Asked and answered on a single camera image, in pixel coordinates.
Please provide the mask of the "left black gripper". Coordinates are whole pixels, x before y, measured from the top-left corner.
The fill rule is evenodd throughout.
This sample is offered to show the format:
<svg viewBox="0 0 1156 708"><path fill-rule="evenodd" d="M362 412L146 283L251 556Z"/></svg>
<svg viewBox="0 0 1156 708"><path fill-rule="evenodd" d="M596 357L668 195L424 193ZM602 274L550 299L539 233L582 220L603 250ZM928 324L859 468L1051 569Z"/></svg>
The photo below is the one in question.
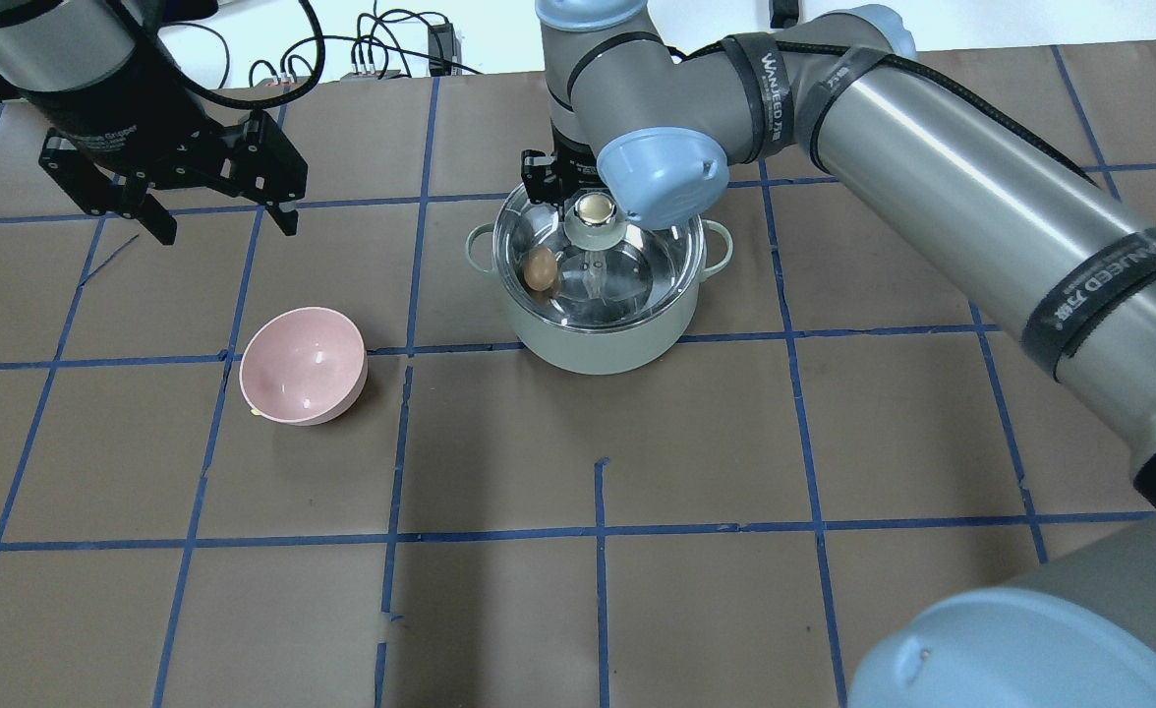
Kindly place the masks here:
<svg viewBox="0 0 1156 708"><path fill-rule="evenodd" d="M215 121L173 69L147 43L88 84L40 90L37 108L51 125L42 169L80 211L132 215L163 246L175 245L178 224L151 190L246 198L295 237L307 161L264 109L232 126Z"/></svg>

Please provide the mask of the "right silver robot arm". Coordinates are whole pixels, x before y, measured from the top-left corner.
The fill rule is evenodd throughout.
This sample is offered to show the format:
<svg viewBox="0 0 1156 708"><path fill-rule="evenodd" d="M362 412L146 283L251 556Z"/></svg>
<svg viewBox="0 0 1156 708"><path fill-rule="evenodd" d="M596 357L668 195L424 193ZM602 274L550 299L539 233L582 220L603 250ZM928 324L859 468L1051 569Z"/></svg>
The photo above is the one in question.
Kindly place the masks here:
<svg viewBox="0 0 1156 708"><path fill-rule="evenodd" d="M729 165L799 148L821 187L768 237L838 234L842 207L902 248L858 239L779 258L781 317L812 509L860 502L842 447L889 472L912 449L1011 460L993 324L1131 452L1148 519L999 587L938 602L861 661L849 707L1156 707L1156 221L951 78L901 15L855 6L673 56L645 1L538 1L553 157L524 153L533 201L605 189L614 214L680 227ZM818 255L818 265L807 264ZM844 482L827 497L827 480Z"/></svg>

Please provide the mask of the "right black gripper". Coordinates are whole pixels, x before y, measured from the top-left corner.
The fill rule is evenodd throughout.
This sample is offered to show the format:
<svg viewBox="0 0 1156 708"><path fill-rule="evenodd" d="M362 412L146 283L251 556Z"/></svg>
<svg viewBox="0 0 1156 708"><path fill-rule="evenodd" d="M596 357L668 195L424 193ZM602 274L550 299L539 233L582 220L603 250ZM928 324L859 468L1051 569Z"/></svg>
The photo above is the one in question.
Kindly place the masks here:
<svg viewBox="0 0 1156 708"><path fill-rule="evenodd" d="M568 138L554 138L553 152L523 149L521 185L532 205L551 205L560 209L581 190L601 190L595 153L586 143Z"/></svg>

